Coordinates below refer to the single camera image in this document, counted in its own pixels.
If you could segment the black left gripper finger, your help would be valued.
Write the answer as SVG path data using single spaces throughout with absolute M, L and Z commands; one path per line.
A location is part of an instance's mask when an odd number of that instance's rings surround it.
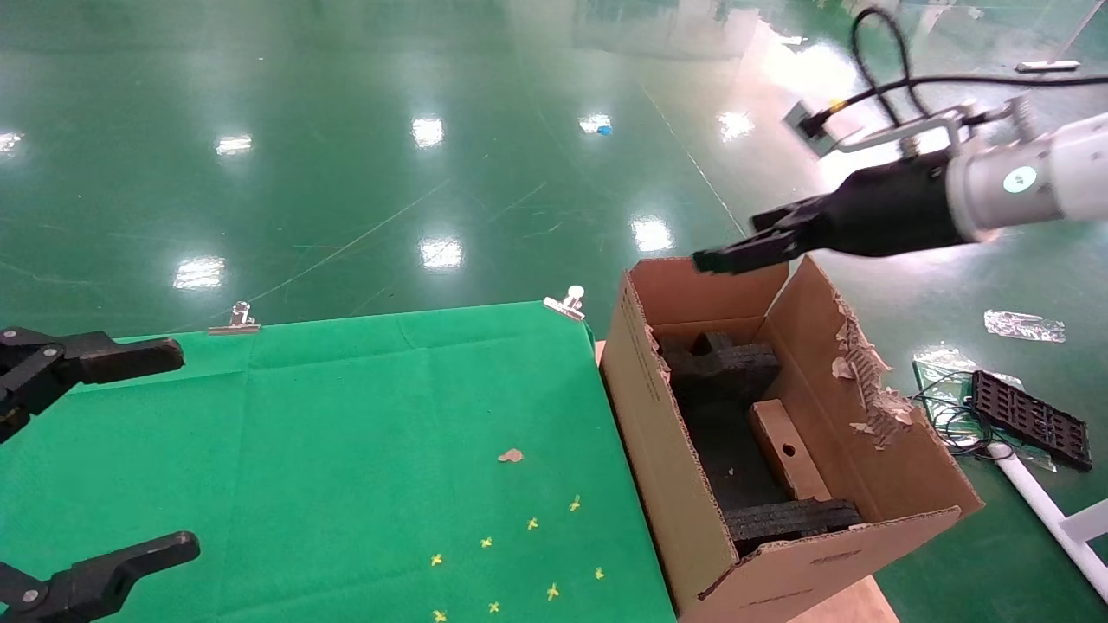
M 22 327 L 1 335 L 1 442 L 11 440 L 78 385 L 177 371 L 181 344 L 167 337 L 115 343 L 105 331 L 51 336 Z
M 3 622 L 93 622 L 117 613 L 138 580 L 199 556 L 198 537 L 179 531 L 102 556 L 91 556 L 39 580 L 1 564 Z

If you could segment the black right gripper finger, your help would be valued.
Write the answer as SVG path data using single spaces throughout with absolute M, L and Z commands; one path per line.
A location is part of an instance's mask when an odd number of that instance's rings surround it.
M 756 235 L 784 234 L 796 232 L 798 235 L 831 235 L 834 232 L 834 218 L 828 210 L 830 194 L 811 196 L 774 210 L 765 210 L 750 218 Z
M 769 228 L 729 246 L 697 251 L 693 264 L 698 273 L 750 273 L 788 264 L 824 246 L 825 233 L 814 224 Z

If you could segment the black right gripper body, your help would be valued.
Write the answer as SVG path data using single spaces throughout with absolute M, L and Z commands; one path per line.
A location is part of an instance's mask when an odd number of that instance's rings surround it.
M 932 152 L 856 170 L 815 202 L 812 248 L 881 259 L 967 243 L 950 210 L 948 165 Z

